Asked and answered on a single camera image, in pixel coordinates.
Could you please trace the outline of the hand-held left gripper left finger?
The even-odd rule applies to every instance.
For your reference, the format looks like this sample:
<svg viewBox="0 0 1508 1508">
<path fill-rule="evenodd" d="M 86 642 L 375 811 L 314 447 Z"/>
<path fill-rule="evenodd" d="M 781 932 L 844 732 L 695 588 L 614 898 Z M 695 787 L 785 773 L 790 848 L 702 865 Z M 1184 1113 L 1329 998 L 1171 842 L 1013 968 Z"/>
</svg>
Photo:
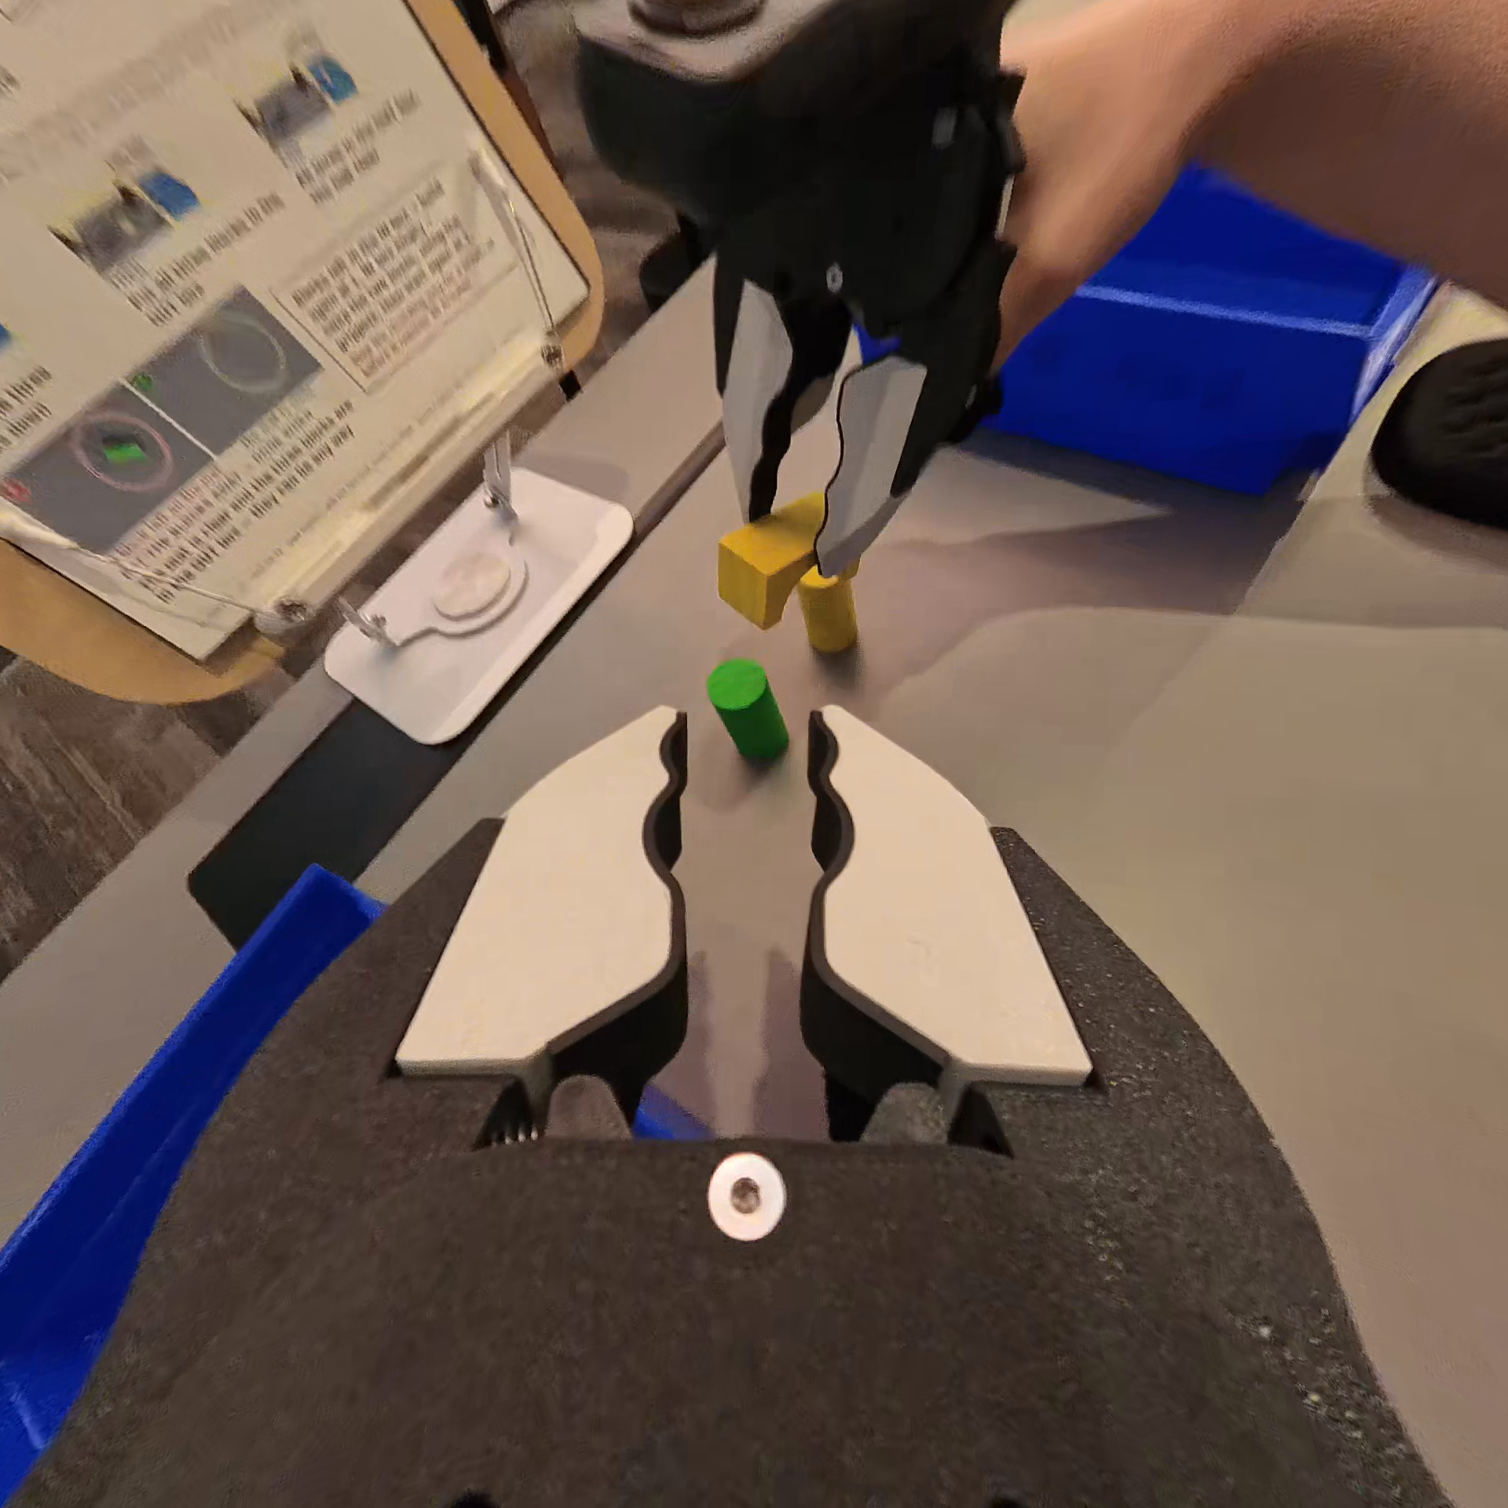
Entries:
<svg viewBox="0 0 1508 1508">
<path fill-rule="evenodd" d="M 543 775 L 497 838 L 397 1047 L 405 1077 L 597 1074 L 640 1092 L 690 1020 L 675 877 L 686 715 L 656 705 Z"/>
</svg>

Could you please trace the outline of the green cylinder block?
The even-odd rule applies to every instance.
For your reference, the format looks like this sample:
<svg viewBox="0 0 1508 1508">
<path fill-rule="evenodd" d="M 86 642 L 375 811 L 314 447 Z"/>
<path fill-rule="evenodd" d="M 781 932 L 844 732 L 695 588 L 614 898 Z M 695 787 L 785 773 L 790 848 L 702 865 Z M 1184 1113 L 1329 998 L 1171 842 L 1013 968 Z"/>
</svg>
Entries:
<svg viewBox="0 0 1508 1508">
<path fill-rule="evenodd" d="M 741 760 L 770 765 L 786 751 L 781 707 L 758 662 L 748 656 L 718 662 L 707 671 L 706 689 Z"/>
</svg>

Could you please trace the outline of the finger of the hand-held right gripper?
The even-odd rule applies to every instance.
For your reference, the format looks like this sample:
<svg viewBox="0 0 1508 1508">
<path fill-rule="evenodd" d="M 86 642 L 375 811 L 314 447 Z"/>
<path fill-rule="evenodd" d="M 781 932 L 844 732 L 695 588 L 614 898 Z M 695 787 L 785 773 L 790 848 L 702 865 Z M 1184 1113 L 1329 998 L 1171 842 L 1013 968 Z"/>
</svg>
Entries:
<svg viewBox="0 0 1508 1508">
<path fill-rule="evenodd" d="M 859 561 L 943 444 L 943 384 L 922 362 L 890 350 L 839 380 L 835 434 L 839 462 L 816 535 L 825 576 Z"/>
<path fill-rule="evenodd" d="M 750 280 L 720 280 L 722 447 L 744 524 L 770 516 L 791 435 L 797 333 Z"/>
</svg>

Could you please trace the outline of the yellow arch block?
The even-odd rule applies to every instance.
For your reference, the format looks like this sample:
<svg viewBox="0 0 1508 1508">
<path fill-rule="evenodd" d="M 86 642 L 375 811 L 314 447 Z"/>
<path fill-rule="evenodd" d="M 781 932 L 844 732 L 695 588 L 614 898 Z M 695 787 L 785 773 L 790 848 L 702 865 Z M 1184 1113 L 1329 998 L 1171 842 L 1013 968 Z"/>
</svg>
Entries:
<svg viewBox="0 0 1508 1508">
<path fill-rule="evenodd" d="M 748 627 L 771 630 L 797 583 L 817 566 L 816 538 L 824 521 L 824 493 L 807 493 L 726 534 L 715 557 L 720 603 Z"/>
</svg>

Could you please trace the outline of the blue plastic bin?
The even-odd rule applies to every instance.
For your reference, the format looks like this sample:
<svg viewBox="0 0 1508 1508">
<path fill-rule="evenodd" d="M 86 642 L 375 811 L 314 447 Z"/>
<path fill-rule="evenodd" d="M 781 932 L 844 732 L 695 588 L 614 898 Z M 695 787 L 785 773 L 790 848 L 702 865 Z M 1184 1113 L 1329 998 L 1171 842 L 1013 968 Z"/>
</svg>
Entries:
<svg viewBox="0 0 1508 1508">
<path fill-rule="evenodd" d="M 497 830 L 317 973 L 235 959 L 18 1230 L 46 1450 L 4 1505 L 690 1502 L 695 1434 L 707 1492 L 720 1146 L 639 1148 L 597 1074 L 394 1065 Z"/>
<path fill-rule="evenodd" d="M 1329 465 L 1438 280 L 1206 169 L 999 369 L 980 432 L 1262 494 Z"/>
</svg>

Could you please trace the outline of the black mesh pad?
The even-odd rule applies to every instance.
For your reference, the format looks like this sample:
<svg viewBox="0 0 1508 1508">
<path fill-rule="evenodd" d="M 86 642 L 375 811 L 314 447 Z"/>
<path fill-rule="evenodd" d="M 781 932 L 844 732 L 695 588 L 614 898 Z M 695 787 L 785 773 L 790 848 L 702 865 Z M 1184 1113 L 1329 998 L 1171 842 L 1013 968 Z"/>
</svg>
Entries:
<svg viewBox="0 0 1508 1508">
<path fill-rule="evenodd" d="M 1392 494 L 1506 532 L 1506 338 L 1447 350 L 1398 389 L 1370 447 Z"/>
</svg>

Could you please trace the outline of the person's right hand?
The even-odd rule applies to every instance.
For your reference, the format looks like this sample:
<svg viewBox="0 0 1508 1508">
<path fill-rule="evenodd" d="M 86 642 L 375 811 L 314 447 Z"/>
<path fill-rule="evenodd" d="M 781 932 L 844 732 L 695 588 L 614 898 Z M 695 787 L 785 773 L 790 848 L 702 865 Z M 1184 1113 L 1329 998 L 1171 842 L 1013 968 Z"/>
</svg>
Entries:
<svg viewBox="0 0 1508 1508">
<path fill-rule="evenodd" d="M 1193 160 L 1234 153 L 1268 20 L 1266 3 L 1092 3 L 1004 23 L 1024 169 L 993 366 L 1127 243 Z"/>
</svg>

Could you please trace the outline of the person's right forearm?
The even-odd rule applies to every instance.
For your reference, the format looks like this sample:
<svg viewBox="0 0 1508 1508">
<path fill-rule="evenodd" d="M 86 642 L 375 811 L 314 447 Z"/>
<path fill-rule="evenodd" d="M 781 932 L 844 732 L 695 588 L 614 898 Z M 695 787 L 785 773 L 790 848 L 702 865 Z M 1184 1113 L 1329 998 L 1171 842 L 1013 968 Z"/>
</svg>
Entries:
<svg viewBox="0 0 1508 1508">
<path fill-rule="evenodd" d="M 1227 3 L 1193 153 L 1443 266 L 1506 237 L 1506 3 Z"/>
</svg>

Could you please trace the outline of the yellow cylinder block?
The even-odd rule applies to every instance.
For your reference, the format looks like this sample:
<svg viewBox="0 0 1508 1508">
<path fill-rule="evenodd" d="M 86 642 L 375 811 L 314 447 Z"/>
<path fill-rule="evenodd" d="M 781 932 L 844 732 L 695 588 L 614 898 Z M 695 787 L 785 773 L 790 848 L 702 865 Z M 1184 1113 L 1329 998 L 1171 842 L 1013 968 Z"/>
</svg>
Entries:
<svg viewBox="0 0 1508 1508">
<path fill-rule="evenodd" d="M 856 598 L 850 574 L 824 574 L 813 565 L 797 583 L 807 646 L 832 656 L 856 646 Z"/>
</svg>

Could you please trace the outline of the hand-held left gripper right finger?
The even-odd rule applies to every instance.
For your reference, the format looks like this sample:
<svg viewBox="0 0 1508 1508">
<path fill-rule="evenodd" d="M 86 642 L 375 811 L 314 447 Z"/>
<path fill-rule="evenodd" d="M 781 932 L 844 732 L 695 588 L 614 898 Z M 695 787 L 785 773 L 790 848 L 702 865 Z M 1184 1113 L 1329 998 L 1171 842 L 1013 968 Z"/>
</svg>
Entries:
<svg viewBox="0 0 1508 1508">
<path fill-rule="evenodd" d="M 803 1038 L 850 1092 L 1083 1088 L 1092 1059 L 985 816 L 854 712 L 807 724 Z"/>
</svg>

